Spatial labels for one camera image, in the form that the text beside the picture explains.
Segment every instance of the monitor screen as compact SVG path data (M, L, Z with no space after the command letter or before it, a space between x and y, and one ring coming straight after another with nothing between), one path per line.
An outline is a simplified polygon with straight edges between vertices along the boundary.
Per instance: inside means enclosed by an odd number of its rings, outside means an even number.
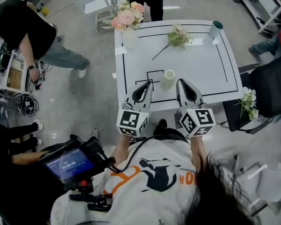
M70 150L67 154L45 165L61 180L69 179L95 167L78 148Z

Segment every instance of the white t-shirt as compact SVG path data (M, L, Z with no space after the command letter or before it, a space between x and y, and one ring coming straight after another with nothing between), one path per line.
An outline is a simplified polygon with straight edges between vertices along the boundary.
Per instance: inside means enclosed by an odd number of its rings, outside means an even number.
M129 148L128 159L139 143ZM104 221L115 225L174 225L190 207L195 192L195 167L190 145L183 141L151 139L136 152L123 173L107 169L94 195L112 193L108 212L90 211L87 202L58 198L51 212L52 225Z

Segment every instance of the light blue jeans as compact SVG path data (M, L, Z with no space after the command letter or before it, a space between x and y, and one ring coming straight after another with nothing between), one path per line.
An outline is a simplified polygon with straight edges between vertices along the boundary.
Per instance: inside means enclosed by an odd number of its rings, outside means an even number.
M251 51L257 55L270 52L274 56L274 59L280 57L281 46L279 42L279 36L275 35L273 38L270 38L266 41L253 45L251 47Z
M57 42L57 37L46 54L40 58L44 63L60 68L74 68L84 70L89 65L89 60L77 52L66 49Z

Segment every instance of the black chair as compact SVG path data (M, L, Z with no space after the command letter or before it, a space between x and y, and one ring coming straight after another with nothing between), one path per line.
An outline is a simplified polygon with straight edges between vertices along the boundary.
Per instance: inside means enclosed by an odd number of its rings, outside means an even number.
M254 70L251 74L242 73L252 69ZM241 104L238 104L238 100L232 100L223 102L227 121L221 123L221 126L228 128L225 126L228 122L231 132L238 130L255 134L266 127L274 116L281 114L281 57L263 66L252 64L240 67L239 72L242 73L240 77L243 87L256 91L256 107L259 114L268 119L253 129L241 129L250 122L249 115L246 111L241 114Z

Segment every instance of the flower bouquet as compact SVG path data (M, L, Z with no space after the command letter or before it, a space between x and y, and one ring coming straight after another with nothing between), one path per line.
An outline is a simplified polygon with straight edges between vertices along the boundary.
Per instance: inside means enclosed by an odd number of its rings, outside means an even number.
M116 31L138 29L141 21L144 20L144 6L137 2L130 4L127 0L118 0L117 6L117 15L112 20L103 20L108 26L102 28L114 28Z
M247 111L249 114L250 120L255 120L259 116L258 110L255 108L256 106L256 91L251 90L247 87L243 87L244 97L239 100L238 104L242 105L240 117L242 117L242 112Z
M193 42L193 38L187 33L186 28L179 24L172 26L172 32L168 33L168 40L169 43L154 58L170 46L185 48L186 44L192 44Z

